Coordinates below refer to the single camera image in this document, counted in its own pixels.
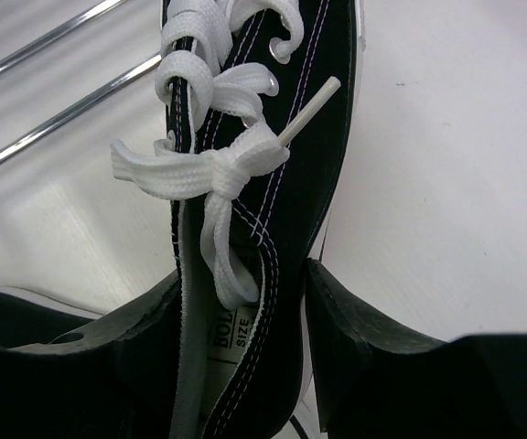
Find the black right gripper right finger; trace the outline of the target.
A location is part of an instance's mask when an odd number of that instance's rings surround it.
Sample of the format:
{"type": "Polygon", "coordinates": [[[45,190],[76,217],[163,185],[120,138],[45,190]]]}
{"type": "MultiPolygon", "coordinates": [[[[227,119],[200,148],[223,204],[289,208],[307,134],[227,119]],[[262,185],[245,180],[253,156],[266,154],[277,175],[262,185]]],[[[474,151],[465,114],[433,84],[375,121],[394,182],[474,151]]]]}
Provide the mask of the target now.
{"type": "Polygon", "coordinates": [[[445,342],[306,264],[322,431],[332,438],[527,438],[527,334],[445,342]]]}

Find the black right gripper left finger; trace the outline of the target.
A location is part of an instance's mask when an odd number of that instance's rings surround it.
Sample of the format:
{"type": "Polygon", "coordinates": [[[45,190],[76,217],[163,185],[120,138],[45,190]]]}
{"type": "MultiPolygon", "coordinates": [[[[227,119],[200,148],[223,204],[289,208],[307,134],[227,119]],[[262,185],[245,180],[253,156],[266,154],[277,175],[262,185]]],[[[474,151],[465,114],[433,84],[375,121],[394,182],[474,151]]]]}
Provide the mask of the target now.
{"type": "Polygon", "coordinates": [[[165,438],[181,292],[170,274],[98,316],[0,291],[0,438],[165,438]]]}

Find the cream and chrome shoe shelf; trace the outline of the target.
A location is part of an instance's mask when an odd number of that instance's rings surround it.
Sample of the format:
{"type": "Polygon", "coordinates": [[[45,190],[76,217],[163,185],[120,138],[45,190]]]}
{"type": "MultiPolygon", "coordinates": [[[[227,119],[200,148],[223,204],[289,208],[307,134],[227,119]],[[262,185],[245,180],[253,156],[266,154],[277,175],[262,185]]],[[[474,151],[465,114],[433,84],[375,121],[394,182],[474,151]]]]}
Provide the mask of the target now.
{"type": "MultiPolygon", "coordinates": [[[[0,1],[0,60],[43,36],[93,1],[0,1]]],[[[161,4],[126,1],[0,74],[0,150],[72,104],[152,58],[159,49],[161,4]]],[[[149,72],[37,140],[2,168],[28,171],[87,156],[108,166],[109,143],[149,151],[165,129],[149,72]]]]}

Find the black canvas sneaker white laces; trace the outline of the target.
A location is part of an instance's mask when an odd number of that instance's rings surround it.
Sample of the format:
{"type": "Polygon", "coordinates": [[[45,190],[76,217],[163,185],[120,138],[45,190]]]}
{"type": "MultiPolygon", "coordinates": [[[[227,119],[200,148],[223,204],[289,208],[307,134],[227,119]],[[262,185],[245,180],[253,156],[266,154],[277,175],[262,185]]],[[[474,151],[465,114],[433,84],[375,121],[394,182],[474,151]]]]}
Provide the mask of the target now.
{"type": "Polygon", "coordinates": [[[303,393],[302,267],[350,137],[359,1],[166,1],[151,155],[113,175],[171,205],[180,281],[172,438],[269,438],[303,393]]]}

